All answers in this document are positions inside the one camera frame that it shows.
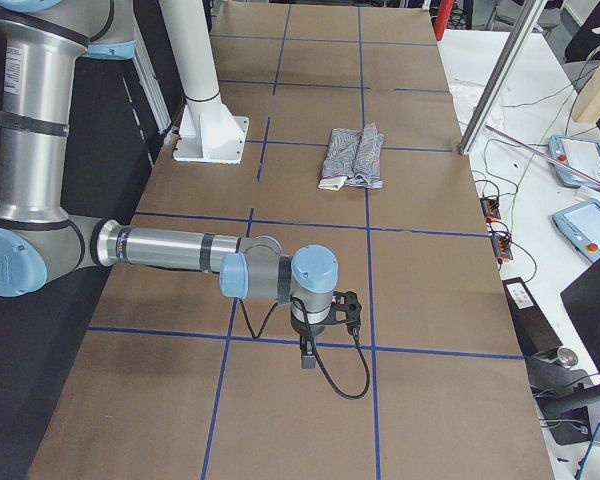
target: white desk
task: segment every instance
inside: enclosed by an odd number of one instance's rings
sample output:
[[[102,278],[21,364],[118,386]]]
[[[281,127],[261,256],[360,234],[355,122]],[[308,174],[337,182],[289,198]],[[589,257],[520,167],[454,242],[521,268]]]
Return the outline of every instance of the white desk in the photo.
[[[500,32],[447,30],[439,42],[439,48],[449,83],[455,80],[485,85],[506,38],[507,33]],[[542,35],[534,34],[527,42],[505,85],[502,105],[532,103],[554,94],[568,84],[569,80]],[[574,98],[575,93],[568,88],[537,105],[504,107],[505,130],[523,142],[546,144],[549,136],[565,133]],[[547,131],[565,100],[567,102],[562,111]],[[568,133],[577,134],[593,126],[569,122]],[[587,132],[584,136],[600,139],[597,129]],[[498,137],[483,131],[471,151],[471,166],[477,172],[485,173],[483,151],[490,138]],[[530,157],[531,154],[523,149],[498,142],[491,142],[486,154],[491,173],[516,183],[519,182]],[[474,176],[476,179],[484,178],[480,173],[475,173]],[[487,178],[497,183],[503,193],[514,190],[513,185],[494,177]],[[484,183],[477,184],[479,192],[483,186]],[[488,187],[487,192],[491,194],[494,190]],[[529,250],[538,263],[535,278],[527,284],[529,290],[563,344],[577,353],[579,363],[576,368],[591,373],[597,370],[560,299],[560,292],[575,280],[589,263],[573,249],[549,218],[552,213],[577,203],[574,198],[575,192],[561,187],[555,180],[549,164],[535,157],[520,184],[513,215],[511,196],[501,197],[500,211],[503,222],[509,227],[512,226],[513,219],[513,240]],[[519,276],[527,279],[533,273],[533,263],[525,253],[516,247],[513,248],[514,261],[502,266],[501,277],[507,279]],[[600,381],[597,377],[592,380],[594,383]],[[573,479],[577,462],[582,458],[586,444],[561,447],[553,441],[549,432],[545,432],[545,440],[556,479]],[[558,457],[566,458],[569,462],[558,462]],[[596,448],[587,461],[584,477],[587,480],[600,480],[600,448]]]

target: robotic arm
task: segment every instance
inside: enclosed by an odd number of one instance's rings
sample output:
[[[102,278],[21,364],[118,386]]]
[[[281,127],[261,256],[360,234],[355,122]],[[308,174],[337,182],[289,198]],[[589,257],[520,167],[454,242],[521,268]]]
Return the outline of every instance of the robotic arm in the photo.
[[[237,154],[239,162],[236,145],[243,144],[248,122],[222,104],[202,3],[160,0],[160,6],[187,98],[184,121],[193,131],[184,150],[233,163]],[[0,296],[24,295],[76,269],[115,263],[217,273],[225,296],[290,304],[302,367],[317,361],[336,390],[315,338],[325,326],[347,325],[367,371],[364,395],[369,374],[359,348],[361,307],[355,293],[334,292],[338,263],[327,248],[310,245],[291,257],[270,237],[121,226],[69,215],[60,206],[75,61],[133,56],[132,0],[0,0],[0,28],[7,37]]]

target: cloth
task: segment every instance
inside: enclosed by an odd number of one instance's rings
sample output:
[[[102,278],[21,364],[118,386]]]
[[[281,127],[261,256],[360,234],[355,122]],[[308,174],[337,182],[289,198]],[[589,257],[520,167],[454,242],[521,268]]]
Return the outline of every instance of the cloth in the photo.
[[[318,187],[339,190],[343,185],[382,188],[380,150],[384,135],[375,123],[364,130],[334,128],[322,165],[322,180]]]

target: blue and white device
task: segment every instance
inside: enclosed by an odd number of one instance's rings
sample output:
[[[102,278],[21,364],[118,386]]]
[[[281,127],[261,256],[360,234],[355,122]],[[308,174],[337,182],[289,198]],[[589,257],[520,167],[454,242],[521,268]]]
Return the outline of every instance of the blue and white device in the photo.
[[[586,173],[600,182],[600,141],[553,135],[549,139],[549,151],[556,160]],[[587,186],[599,190],[597,185],[571,174],[563,168],[554,167],[558,181],[569,188]]]
[[[600,202],[587,200],[552,215],[560,232],[592,263],[600,258]]]

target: label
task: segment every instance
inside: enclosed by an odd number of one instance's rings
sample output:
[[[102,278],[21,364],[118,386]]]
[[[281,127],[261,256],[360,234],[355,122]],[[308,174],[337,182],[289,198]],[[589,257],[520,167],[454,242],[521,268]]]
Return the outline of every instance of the label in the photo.
[[[22,90],[22,49],[7,47],[7,59],[4,65],[4,91],[20,94]]]
[[[516,305],[518,305],[520,310],[533,307],[533,300],[531,300],[521,283],[509,283],[507,289],[509,290],[511,298],[513,298],[513,301],[516,302]]]

